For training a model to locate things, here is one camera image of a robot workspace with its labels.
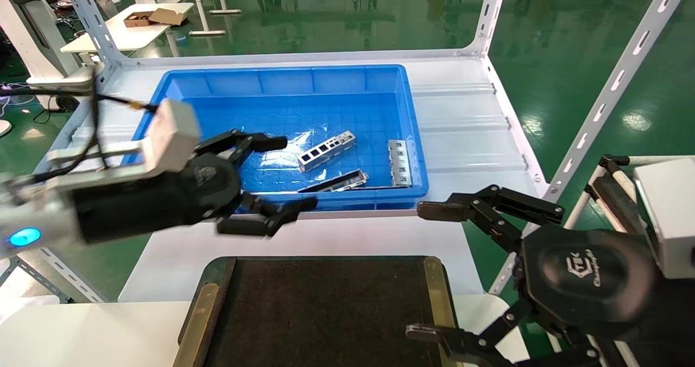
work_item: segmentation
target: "brass edge trim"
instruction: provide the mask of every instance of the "brass edge trim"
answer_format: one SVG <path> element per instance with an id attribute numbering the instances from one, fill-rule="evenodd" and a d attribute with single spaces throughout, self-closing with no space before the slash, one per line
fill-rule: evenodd
<path id="1" fill-rule="evenodd" d="M 432 306 L 432 318 L 434 324 L 445 327 L 457 327 L 454 322 L 454 312 L 449 301 L 449 288 L 446 285 L 444 267 L 436 257 L 427 257 L 424 260 L 427 291 L 429 292 L 429 304 Z M 457 367 L 461 365 L 452 362 L 446 357 L 444 349 L 439 345 L 439 356 L 442 367 Z"/>
<path id="2" fill-rule="evenodd" d="M 218 291 L 219 286 L 215 283 L 208 283 L 200 288 L 198 299 L 195 301 L 193 313 L 188 320 L 184 338 L 181 340 L 179 352 L 176 353 L 172 367 L 193 367 Z"/>

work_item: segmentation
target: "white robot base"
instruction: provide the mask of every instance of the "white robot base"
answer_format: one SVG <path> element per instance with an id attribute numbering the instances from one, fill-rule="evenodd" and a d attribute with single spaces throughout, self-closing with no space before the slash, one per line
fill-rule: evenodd
<path id="1" fill-rule="evenodd" d="M 7 120 L 0 120 L 0 136 L 7 134 L 12 129 L 12 124 Z"/>

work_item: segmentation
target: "robotic arm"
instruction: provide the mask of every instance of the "robotic arm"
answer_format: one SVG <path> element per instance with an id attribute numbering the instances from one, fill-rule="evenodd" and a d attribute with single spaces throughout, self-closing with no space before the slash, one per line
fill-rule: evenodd
<path id="1" fill-rule="evenodd" d="M 521 231 L 501 214 L 538 224 Z M 586 338 L 692 344 L 693 282 L 671 280 L 659 270 L 645 236 L 611 230 L 561 228 L 564 209 L 509 189 L 489 186 L 475 194 L 452 194 L 444 203 L 423 201 L 420 218 L 472 221 L 502 249 L 517 253 L 514 280 L 519 300 L 481 334 L 414 324 L 406 335 L 439 343 L 451 360 L 502 367 L 512 365 L 600 365 Z M 495 345 L 530 318 L 571 349 L 513 364 Z"/>
<path id="2" fill-rule="evenodd" d="M 218 233 L 273 236 L 316 207 L 314 197 L 277 206 L 241 189 L 247 157 L 285 148 L 286 137 L 232 130 L 199 143 L 199 135 L 191 106 L 165 100 L 143 140 L 48 155 L 57 167 L 127 154 L 141 163 L 61 174 L 42 185 L 31 184 L 35 176 L 0 176 L 0 258 L 62 240 L 114 241 L 206 219 L 216 220 Z M 265 219 L 232 217 L 240 206 Z"/>

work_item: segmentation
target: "blue plastic bin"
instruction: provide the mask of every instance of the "blue plastic bin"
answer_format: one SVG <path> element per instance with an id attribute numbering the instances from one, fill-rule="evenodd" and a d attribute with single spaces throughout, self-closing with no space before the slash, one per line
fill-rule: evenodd
<path id="1" fill-rule="evenodd" d="M 298 189 L 362 169 L 367 187 L 391 186 L 388 141 L 407 141 L 412 187 L 320 192 L 318 211 L 413 208 L 427 193 L 427 169 L 405 68 L 400 65 L 173 70 L 152 103 L 193 105 L 202 139 L 240 129 L 286 135 L 285 150 L 252 154 L 241 170 L 245 191 L 272 201 L 311 195 Z M 146 113 L 134 140 L 142 139 Z M 357 144 L 309 172 L 297 156 L 349 130 Z M 136 162 L 129 157 L 124 162 Z"/>

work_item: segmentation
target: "black cable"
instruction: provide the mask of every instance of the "black cable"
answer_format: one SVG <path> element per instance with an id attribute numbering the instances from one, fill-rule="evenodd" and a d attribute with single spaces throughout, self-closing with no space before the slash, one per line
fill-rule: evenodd
<path id="1" fill-rule="evenodd" d="M 48 117 L 46 118 L 45 122 L 37 122 L 37 119 L 41 117 L 42 114 L 44 114 L 47 110 L 41 108 L 41 112 L 39 112 L 38 115 L 34 116 L 31 120 L 32 122 L 35 122 L 36 124 L 47 124 L 48 120 L 50 120 L 50 109 L 48 110 Z"/>
<path id="2" fill-rule="evenodd" d="M 99 157 L 102 159 L 102 165 L 104 165 L 104 169 L 108 169 L 109 164 L 106 161 L 106 155 L 104 155 L 104 150 L 102 149 L 102 142 L 99 140 L 99 94 L 97 92 L 96 77 L 95 72 L 92 76 L 92 100 L 90 102 L 92 108 L 92 125 L 94 125 L 93 136 L 96 139 L 95 142 L 97 142 L 97 152 L 99 152 Z"/>
<path id="3" fill-rule="evenodd" d="M 134 102 L 133 100 L 126 100 L 124 98 L 98 94 L 97 93 L 97 87 L 96 87 L 96 75 L 95 74 L 96 73 L 94 73 L 94 75 L 92 75 L 92 90 L 91 90 L 91 92 L 72 92 L 72 91 L 65 91 L 65 90 L 45 90 L 45 89 L 0 90 L 0 97 L 13 97 L 13 96 L 22 96 L 22 95 L 32 95 L 32 96 L 50 95 L 50 96 L 72 96 L 72 97 L 91 96 L 91 98 L 92 98 L 92 102 L 90 103 L 90 109 L 92 112 L 92 125 L 94 125 L 94 132 L 92 132 L 92 136 L 90 137 L 89 141 L 87 142 L 87 145 L 85 146 L 84 150 L 82 150 L 82 152 L 76 157 L 76 159 L 74 159 L 73 162 L 68 164 L 66 167 L 60 167 L 59 169 L 50 170 L 50 171 L 45 172 L 45 173 L 35 174 L 32 178 L 32 180 L 35 184 L 42 183 L 42 182 L 48 181 L 49 179 L 52 179 L 54 177 L 62 176 L 64 174 L 70 173 L 72 170 L 74 170 L 77 167 L 78 164 L 82 163 L 83 161 L 85 161 L 85 159 L 87 159 L 87 154 L 89 154 L 90 149 L 92 149 L 92 147 L 94 147 L 94 146 L 97 146 L 97 151 L 99 152 L 99 156 L 102 159 L 102 164 L 104 164 L 104 167 L 105 168 L 109 167 L 109 165 L 106 162 L 106 156 L 104 155 L 104 152 L 102 152 L 102 145 L 99 142 L 99 101 L 100 100 L 111 100 L 112 102 L 124 103 L 126 105 L 129 105 L 129 107 L 132 107 L 135 109 L 145 109 L 148 112 L 156 112 L 156 108 L 157 108 L 156 105 L 143 104 L 140 102 Z"/>
<path id="4" fill-rule="evenodd" d="M 88 97 L 91 95 L 89 92 L 72 92 L 68 90 L 46 90 L 46 89 L 14 89 L 14 90 L 0 90 L 0 97 L 13 97 L 13 96 L 72 96 L 72 97 Z M 136 109 L 145 109 L 148 112 L 156 112 L 157 106 L 151 104 L 144 104 L 140 102 L 134 102 L 133 100 L 126 100 L 125 98 L 109 96 L 106 94 L 97 94 L 99 100 L 110 100 L 111 102 L 123 103 L 125 105 L 130 105 Z"/>

